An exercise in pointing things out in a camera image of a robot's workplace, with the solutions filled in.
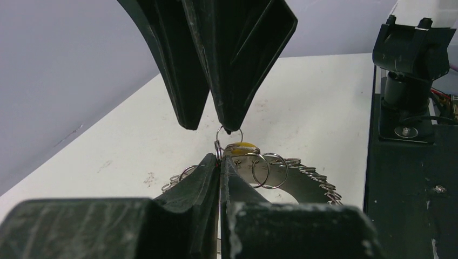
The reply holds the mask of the key with yellow tag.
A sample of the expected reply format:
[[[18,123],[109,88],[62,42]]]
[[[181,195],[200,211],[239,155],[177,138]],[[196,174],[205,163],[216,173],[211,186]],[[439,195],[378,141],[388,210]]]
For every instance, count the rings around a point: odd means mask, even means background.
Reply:
[[[248,142],[243,142],[244,139],[244,133],[242,129],[238,129],[240,132],[240,141],[239,142],[234,142],[231,144],[228,144],[225,148],[221,146],[220,140],[219,140],[219,133],[222,130],[226,130],[223,126],[220,126],[215,134],[215,141],[214,141],[214,147],[215,147],[215,155],[218,159],[221,159],[224,155],[224,153],[228,153],[229,155],[235,155],[235,156],[244,156],[244,155],[260,155],[260,149],[251,143]]]

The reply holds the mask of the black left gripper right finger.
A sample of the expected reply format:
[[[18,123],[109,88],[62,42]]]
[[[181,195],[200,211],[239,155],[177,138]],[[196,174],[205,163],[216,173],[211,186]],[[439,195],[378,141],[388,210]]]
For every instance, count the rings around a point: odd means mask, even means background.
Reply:
[[[270,203],[221,161],[222,258],[385,258],[371,220],[357,207]]]

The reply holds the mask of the metal disc with key rings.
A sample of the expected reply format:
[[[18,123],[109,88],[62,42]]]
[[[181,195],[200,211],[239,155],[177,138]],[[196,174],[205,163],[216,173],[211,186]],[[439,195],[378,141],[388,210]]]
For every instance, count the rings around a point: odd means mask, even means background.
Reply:
[[[225,152],[224,156],[233,158],[239,175],[255,189],[279,189],[299,203],[341,205],[341,195],[327,182],[327,176],[319,174],[314,167],[302,165],[298,158],[261,152],[244,156]]]

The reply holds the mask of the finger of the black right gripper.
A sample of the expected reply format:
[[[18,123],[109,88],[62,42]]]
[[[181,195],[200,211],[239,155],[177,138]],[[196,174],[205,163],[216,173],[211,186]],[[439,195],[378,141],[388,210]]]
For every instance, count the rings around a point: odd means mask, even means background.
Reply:
[[[218,120],[237,131],[298,20],[282,0],[183,1],[183,9]]]
[[[181,1],[119,0],[144,37],[181,127],[199,126],[210,88]]]

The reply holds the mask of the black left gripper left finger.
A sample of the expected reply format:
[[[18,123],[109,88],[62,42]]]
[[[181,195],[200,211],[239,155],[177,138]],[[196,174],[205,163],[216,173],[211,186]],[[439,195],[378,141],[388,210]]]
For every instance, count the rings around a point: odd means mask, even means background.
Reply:
[[[37,199],[1,224],[1,258],[216,258],[219,170],[207,154],[150,198]]]

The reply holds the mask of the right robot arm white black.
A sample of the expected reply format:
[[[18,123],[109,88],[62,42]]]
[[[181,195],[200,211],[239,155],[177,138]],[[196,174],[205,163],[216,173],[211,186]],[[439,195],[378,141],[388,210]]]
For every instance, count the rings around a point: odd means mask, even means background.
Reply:
[[[225,131],[240,129],[253,98],[292,38],[285,1],[120,1],[145,39],[180,126],[196,130],[212,96]],[[448,72],[457,1],[397,1],[373,62],[435,80]]]

